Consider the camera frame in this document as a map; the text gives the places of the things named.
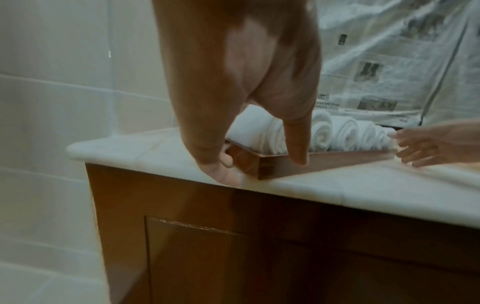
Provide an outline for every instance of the white towel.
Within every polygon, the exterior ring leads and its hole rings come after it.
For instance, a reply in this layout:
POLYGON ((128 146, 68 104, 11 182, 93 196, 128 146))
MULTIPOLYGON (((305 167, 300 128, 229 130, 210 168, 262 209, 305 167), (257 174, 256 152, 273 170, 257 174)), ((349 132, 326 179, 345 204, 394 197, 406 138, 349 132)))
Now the white towel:
POLYGON ((332 141, 332 117, 325 110, 315 109, 311 116, 310 151, 326 151, 332 141))
POLYGON ((383 128, 383 130, 385 131, 385 138, 383 140, 382 148, 384 148, 384 149, 394 149, 395 146, 396 146, 395 140, 388 137, 387 135, 390 134, 390 133, 395 133, 396 132, 395 129, 394 128, 383 128))
POLYGON ((237 116, 226 138, 258 153, 287 153, 283 122, 255 105, 249 105, 237 116))
POLYGON ((353 151, 359 139, 359 126, 353 117, 332 116, 332 151, 353 151))
POLYGON ((358 124, 359 134, 355 150, 370 150, 377 143, 375 124, 366 120, 358 120, 356 123, 358 124))
POLYGON ((376 136, 375 136, 375 145, 373 150, 382 150, 385 145, 385 137, 387 134, 382 126, 375 126, 376 136))

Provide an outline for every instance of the skin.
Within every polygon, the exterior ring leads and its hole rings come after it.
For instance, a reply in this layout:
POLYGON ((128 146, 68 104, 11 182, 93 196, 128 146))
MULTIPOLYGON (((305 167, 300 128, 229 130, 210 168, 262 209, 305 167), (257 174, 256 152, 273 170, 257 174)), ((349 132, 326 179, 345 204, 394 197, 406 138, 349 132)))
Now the skin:
POLYGON ((290 158, 307 165, 321 70, 314 2, 152 3, 181 138, 199 168, 219 183, 241 185, 222 148, 248 103, 283 120, 290 158))
POLYGON ((413 167, 480 162, 480 120, 454 120, 389 135, 404 149, 397 157, 413 167))

